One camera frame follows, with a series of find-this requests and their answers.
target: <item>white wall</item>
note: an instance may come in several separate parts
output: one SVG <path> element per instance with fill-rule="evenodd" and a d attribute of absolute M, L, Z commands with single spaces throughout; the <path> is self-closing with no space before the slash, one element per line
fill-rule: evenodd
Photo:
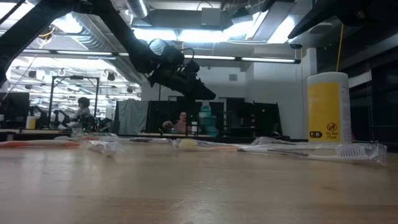
<path fill-rule="evenodd" d="M 316 72 L 315 49 L 298 65 L 254 63 L 246 72 L 245 101 L 278 103 L 283 134 L 307 139 L 307 78 Z"/>
<path fill-rule="evenodd" d="M 237 81 L 229 81 L 229 74 L 237 74 Z M 244 98 L 245 73 L 240 68 L 211 67 L 211 69 L 201 68 L 197 78 L 205 84 L 207 88 L 213 91 L 217 98 L 237 97 Z M 168 100 L 169 96 L 182 96 L 181 93 L 172 91 L 169 88 L 162 87 L 161 100 Z M 149 83 L 142 83 L 141 100 L 158 100 L 159 85 L 155 84 L 153 88 Z"/>

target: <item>man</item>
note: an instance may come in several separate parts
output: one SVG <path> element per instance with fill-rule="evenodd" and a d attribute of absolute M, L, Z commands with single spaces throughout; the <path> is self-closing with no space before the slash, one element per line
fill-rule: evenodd
<path fill-rule="evenodd" d="M 181 112 L 177 123 L 173 124 L 171 121 L 163 122 L 165 129 L 173 130 L 173 133 L 185 133 L 188 128 L 188 132 L 192 130 L 190 126 L 187 127 L 187 113 Z"/>

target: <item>computer monitor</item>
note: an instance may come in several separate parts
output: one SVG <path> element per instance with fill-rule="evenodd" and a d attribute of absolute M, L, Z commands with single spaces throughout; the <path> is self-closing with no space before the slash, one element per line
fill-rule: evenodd
<path fill-rule="evenodd" d="M 26 119 L 29 113 L 29 93 L 0 93 L 0 114 L 4 115 L 4 119 L 16 119 L 23 117 Z"/>

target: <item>person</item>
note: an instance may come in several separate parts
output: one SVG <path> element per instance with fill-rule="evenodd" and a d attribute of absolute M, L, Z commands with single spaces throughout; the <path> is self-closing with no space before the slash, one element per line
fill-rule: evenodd
<path fill-rule="evenodd" d="M 77 110 L 73 119 L 77 119 L 78 117 L 87 118 L 87 117 L 91 116 L 90 109 L 88 109 L 88 107 L 90 105 L 90 99 L 81 97 L 81 98 L 79 98 L 79 100 L 77 102 L 78 102 L 79 109 Z"/>
<path fill-rule="evenodd" d="M 192 130 L 190 126 L 187 127 L 187 113 L 184 111 L 180 113 L 180 117 L 177 123 L 173 124 L 173 122 L 171 121 L 165 121 L 163 122 L 163 128 L 169 130 L 174 129 L 175 133 L 186 133 L 187 128 L 188 132 Z"/>

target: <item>warning label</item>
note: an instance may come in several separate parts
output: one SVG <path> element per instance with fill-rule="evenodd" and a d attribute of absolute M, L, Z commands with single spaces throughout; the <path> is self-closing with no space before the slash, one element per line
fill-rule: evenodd
<path fill-rule="evenodd" d="M 340 141 L 339 83 L 308 86 L 308 139 Z"/>

